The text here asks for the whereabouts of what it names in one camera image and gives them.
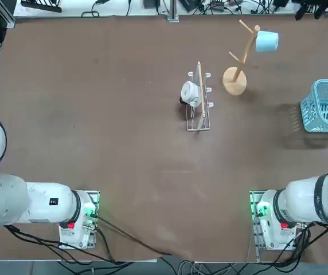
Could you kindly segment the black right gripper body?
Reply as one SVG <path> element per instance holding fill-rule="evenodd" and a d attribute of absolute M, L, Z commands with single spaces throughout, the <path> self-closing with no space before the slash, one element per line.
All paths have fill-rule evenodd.
<path fill-rule="evenodd" d="M 304 4 L 318 6 L 318 8 L 325 11 L 328 8 L 328 0 L 303 0 Z"/>

